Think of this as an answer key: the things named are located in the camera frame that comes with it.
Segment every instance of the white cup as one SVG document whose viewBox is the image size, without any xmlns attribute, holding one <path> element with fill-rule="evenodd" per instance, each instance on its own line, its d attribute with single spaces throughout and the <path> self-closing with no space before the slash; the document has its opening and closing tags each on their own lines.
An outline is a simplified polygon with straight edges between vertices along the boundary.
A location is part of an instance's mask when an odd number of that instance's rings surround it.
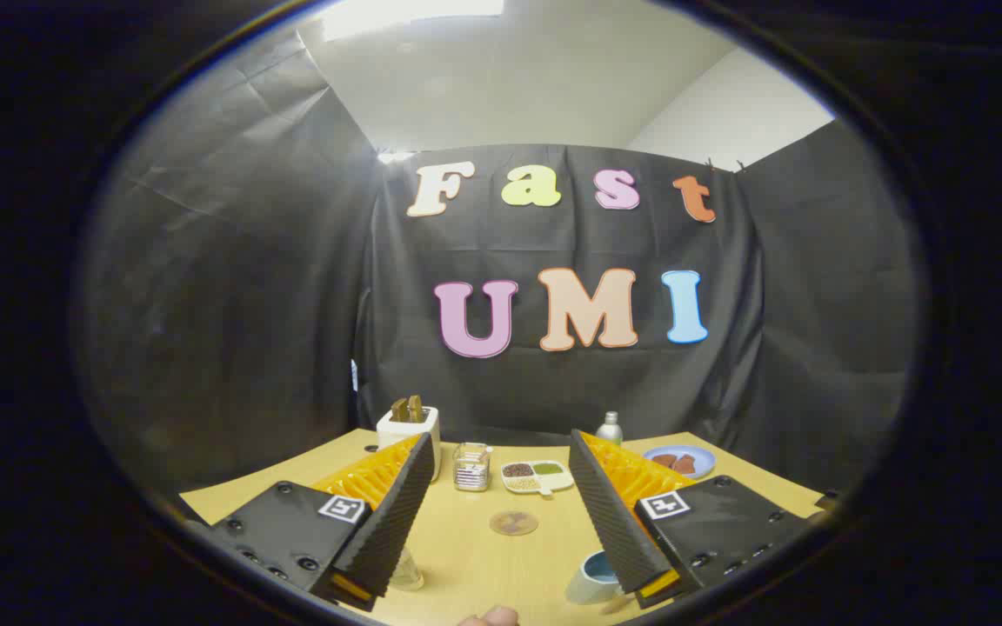
<svg viewBox="0 0 1002 626">
<path fill-rule="evenodd" d="M 582 565 L 567 586 L 567 602 L 603 603 L 623 593 L 616 574 L 609 567 L 609 560 L 605 559 L 605 551 L 600 550 L 582 559 Z"/>
</svg>

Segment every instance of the black fabric curtain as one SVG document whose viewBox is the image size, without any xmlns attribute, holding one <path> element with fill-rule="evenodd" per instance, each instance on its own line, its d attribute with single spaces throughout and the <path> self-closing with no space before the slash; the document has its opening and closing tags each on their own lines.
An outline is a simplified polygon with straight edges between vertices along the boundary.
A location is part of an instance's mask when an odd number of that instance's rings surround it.
<svg viewBox="0 0 1002 626">
<path fill-rule="evenodd" d="M 418 169 L 459 161 L 476 171 L 446 210 L 406 214 Z M 504 201 L 524 165 L 551 168 L 557 203 Z M 634 207 L 597 203 L 604 169 L 635 178 Z M 684 175 L 715 220 L 684 209 Z M 382 163 L 295 32 L 168 102 L 99 206 L 80 338 L 95 428 L 173 499 L 374 428 L 413 393 L 449 440 L 560 445 L 619 412 L 627 438 L 688 431 L 797 483 L 844 487 L 890 432 L 919 329 L 906 205 L 838 122 L 736 174 L 577 146 Z M 590 295 L 607 269 L 635 273 L 636 344 L 542 350 L 537 276 L 553 266 Z M 669 270 L 699 273 L 703 341 L 667 337 Z M 517 282 L 511 340 L 458 356 L 433 289 L 471 285 L 465 330 L 484 338 L 487 280 Z"/>
<path fill-rule="evenodd" d="M 470 161 L 442 214 L 413 217 L 418 169 Z M 553 206 L 512 206 L 502 199 L 506 175 L 536 163 L 557 176 Z M 602 208 L 595 174 L 628 171 L 639 203 Z M 691 218 L 672 186 L 694 175 L 708 187 L 712 222 Z M 443 437 L 491 444 L 563 445 L 572 428 L 593 432 L 605 412 L 620 413 L 625 437 L 691 431 L 718 445 L 735 440 L 739 413 L 760 345 L 762 262 L 733 174 L 698 163 L 573 146 L 493 146 L 435 151 L 385 167 L 366 252 L 359 316 L 363 425 L 371 427 L 398 398 L 420 393 L 440 409 Z M 627 268 L 637 343 L 603 348 L 576 344 L 546 353 L 548 290 L 542 269 L 572 268 L 595 295 L 602 273 Z M 672 327 L 668 270 L 700 274 L 700 318 L 708 337 L 668 341 Z M 487 360 L 458 356 L 440 333 L 433 289 L 440 282 L 473 287 L 466 300 L 472 336 L 491 332 L 487 280 L 515 280 L 512 342 Z"/>
<path fill-rule="evenodd" d="M 736 174 L 764 250 L 752 408 L 730 451 L 817 491 L 853 486 L 895 424 L 922 324 L 907 203 L 842 122 Z"/>
<path fill-rule="evenodd" d="M 378 160 L 295 33 L 160 111 L 98 202 L 79 339 L 96 429 L 174 499 L 353 428 Z"/>
</svg>

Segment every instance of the pink letter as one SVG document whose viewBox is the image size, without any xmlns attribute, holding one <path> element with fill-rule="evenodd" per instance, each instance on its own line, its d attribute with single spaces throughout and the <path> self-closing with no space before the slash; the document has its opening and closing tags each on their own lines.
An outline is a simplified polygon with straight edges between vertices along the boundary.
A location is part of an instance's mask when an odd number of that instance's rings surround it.
<svg viewBox="0 0 1002 626">
<path fill-rule="evenodd" d="M 517 292 L 514 280 L 490 280 L 482 285 L 482 292 L 490 296 L 493 307 L 493 332 L 490 337 L 470 337 L 466 329 L 466 297 L 474 287 L 466 282 L 442 282 L 435 287 L 438 297 L 438 328 L 443 334 L 443 344 L 451 353 L 471 360 L 488 360 L 509 348 L 512 341 L 512 294 Z"/>
<path fill-rule="evenodd" d="M 602 169 L 593 174 L 593 183 L 597 193 L 593 199 L 600 203 L 601 208 L 636 208 L 640 203 L 640 194 L 631 187 L 636 182 L 632 174 L 623 169 Z"/>
</svg>

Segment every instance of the wooden table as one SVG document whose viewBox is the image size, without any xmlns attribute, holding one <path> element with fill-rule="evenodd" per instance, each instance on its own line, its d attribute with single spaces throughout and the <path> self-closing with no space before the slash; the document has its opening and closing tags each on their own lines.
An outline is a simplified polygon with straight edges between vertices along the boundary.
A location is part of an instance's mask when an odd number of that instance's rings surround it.
<svg viewBox="0 0 1002 626">
<path fill-rule="evenodd" d="M 377 443 L 377 433 L 359 429 L 264 471 L 181 496 L 207 524 L 214 524 L 276 481 L 314 484 L 369 455 L 366 445 Z M 657 445 L 698 445 L 715 456 L 709 476 L 731 476 L 795 515 L 808 517 L 819 511 L 815 507 L 822 497 L 819 492 L 757 468 L 690 433 L 625 441 L 623 447 L 645 452 Z M 393 626 L 456 626 L 462 618 L 501 603 L 520 613 L 522 626 L 597 626 L 665 605 L 639 610 L 636 602 L 629 602 L 616 613 L 600 615 L 604 605 L 565 601 L 565 588 L 577 566 L 601 550 L 577 488 L 556 492 L 550 499 L 512 494 L 501 484 L 498 468 L 521 460 L 551 459 L 565 465 L 568 448 L 494 445 L 490 488 L 481 492 L 454 488 L 454 444 L 443 443 L 442 448 L 440 477 L 429 488 L 407 539 L 407 548 L 425 575 L 425 586 L 417 591 L 390 588 L 370 617 Z M 490 530 L 489 519 L 500 511 L 529 512 L 539 519 L 539 528 L 520 537 L 498 535 Z"/>
</svg>

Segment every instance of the spice tray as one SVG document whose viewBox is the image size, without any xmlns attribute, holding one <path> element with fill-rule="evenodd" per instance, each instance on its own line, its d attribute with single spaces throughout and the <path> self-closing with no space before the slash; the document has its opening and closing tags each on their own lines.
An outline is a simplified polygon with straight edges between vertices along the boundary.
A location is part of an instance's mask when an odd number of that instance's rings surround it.
<svg viewBox="0 0 1002 626">
<path fill-rule="evenodd" d="M 541 494 L 567 489 L 574 484 L 567 467 L 559 461 L 517 461 L 501 466 L 501 480 L 513 494 Z"/>
</svg>

